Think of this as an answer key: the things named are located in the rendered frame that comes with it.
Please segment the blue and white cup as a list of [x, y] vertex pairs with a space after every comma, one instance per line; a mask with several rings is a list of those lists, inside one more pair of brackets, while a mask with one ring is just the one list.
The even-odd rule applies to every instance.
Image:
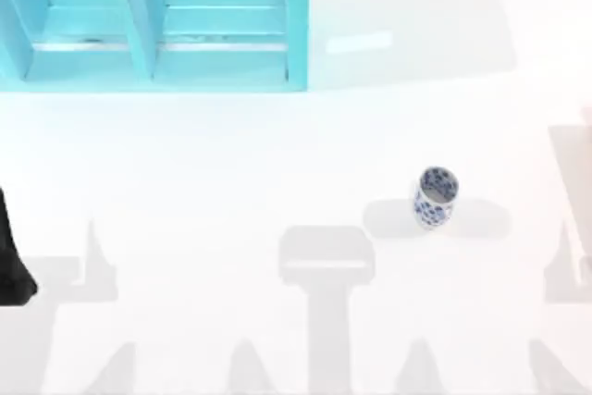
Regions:
[[425, 229], [446, 224], [459, 194], [457, 177], [442, 166], [427, 167], [420, 175], [413, 197], [413, 212]]

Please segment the light blue rack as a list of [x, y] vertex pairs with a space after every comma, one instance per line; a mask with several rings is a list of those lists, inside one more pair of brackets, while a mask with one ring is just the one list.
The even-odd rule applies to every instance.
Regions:
[[0, 0], [0, 93], [308, 85], [309, 0]]

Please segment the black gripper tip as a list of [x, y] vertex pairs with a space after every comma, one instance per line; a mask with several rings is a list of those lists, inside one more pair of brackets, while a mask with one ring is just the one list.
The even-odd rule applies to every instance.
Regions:
[[16, 248], [0, 188], [0, 306], [24, 306], [37, 292], [37, 282]]

